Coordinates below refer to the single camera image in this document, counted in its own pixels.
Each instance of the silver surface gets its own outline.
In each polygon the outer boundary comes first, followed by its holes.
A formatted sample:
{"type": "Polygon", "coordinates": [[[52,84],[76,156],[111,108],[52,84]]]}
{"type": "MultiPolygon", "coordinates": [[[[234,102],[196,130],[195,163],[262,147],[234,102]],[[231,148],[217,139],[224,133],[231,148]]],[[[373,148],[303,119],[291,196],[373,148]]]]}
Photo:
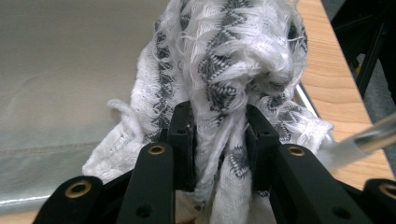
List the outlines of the silver surface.
{"type": "Polygon", "coordinates": [[[293,100],[298,105],[302,105],[303,107],[307,108],[313,115],[319,118],[319,114],[317,110],[314,108],[314,105],[312,104],[311,100],[309,99],[309,96],[306,93],[303,84],[301,83],[297,84],[296,90],[294,92],[293,100]]]}
{"type": "Polygon", "coordinates": [[[167,0],[0,0],[0,215],[38,207],[130,101],[167,0]]]}
{"type": "Polygon", "coordinates": [[[366,153],[372,153],[396,143],[396,113],[381,119],[370,129],[353,136],[356,145],[366,153]]]}

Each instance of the metal rod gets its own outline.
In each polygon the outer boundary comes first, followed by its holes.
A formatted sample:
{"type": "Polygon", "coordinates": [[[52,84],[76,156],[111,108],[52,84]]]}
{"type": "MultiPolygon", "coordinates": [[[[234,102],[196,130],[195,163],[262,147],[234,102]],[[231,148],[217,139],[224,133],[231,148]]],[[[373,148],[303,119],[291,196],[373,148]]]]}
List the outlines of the metal rod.
{"type": "MultiPolygon", "coordinates": [[[[308,93],[302,83],[296,85],[294,99],[298,105],[304,106],[306,109],[309,110],[315,117],[320,118],[318,111],[315,109],[314,105],[312,104],[311,100],[309,99],[308,93]]],[[[322,145],[327,146],[334,143],[334,137],[332,136],[331,132],[328,132],[324,139],[322,140],[322,145]]]]}
{"type": "Polygon", "coordinates": [[[366,153],[396,143],[396,112],[368,130],[353,136],[356,145],[366,153]]]}

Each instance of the white cloth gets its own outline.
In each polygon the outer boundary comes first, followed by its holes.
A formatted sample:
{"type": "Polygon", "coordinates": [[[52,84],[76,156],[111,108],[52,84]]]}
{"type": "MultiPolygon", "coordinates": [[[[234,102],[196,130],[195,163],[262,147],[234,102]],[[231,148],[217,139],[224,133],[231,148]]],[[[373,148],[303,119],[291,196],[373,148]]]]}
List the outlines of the white cloth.
{"type": "Polygon", "coordinates": [[[274,223],[267,192],[251,187],[247,103],[282,143],[314,153],[332,125],[291,101],[306,61],[306,35],[289,0],[171,0],[143,49],[131,105],[109,104],[121,123],[94,150],[85,175],[105,182],[134,168],[140,148],[190,100],[197,127],[193,193],[177,192],[177,221],[274,223]]]}

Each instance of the crumpled fabric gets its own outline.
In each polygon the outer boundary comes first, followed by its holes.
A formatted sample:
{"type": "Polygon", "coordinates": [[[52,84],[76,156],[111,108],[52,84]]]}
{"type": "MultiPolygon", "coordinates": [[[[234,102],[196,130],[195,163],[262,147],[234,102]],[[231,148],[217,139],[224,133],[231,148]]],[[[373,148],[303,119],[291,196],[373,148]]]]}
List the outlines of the crumpled fabric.
{"type": "Polygon", "coordinates": [[[177,191],[177,222],[276,223],[269,192],[252,188],[244,141],[247,104],[284,144],[318,150],[332,128],[291,98],[306,64],[304,24],[289,0],[171,0],[143,49],[131,104],[82,170],[105,183],[134,168],[142,146],[191,101],[196,188],[177,191]]]}

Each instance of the black metal frame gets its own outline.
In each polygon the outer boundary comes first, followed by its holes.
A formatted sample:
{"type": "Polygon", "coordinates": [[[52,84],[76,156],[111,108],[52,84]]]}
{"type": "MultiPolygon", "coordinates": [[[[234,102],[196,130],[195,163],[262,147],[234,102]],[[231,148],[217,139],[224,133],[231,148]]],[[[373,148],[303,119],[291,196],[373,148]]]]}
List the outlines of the black metal frame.
{"type": "MultiPolygon", "coordinates": [[[[247,107],[253,189],[268,190],[278,223],[396,222],[396,182],[363,191],[335,180],[312,152],[281,145],[259,109],[247,107]]],[[[195,130],[190,102],[177,105],[169,130],[140,151],[134,170],[103,185],[93,176],[64,182],[35,223],[175,223],[175,190],[193,191],[195,130]]]]}
{"type": "Polygon", "coordinates": [[[396,102],[396,1],[346,0],[332,19],[332,28],[349,64],[365,54],[356,84],[361,97],[367,90],[377,59],[396,102]]]}

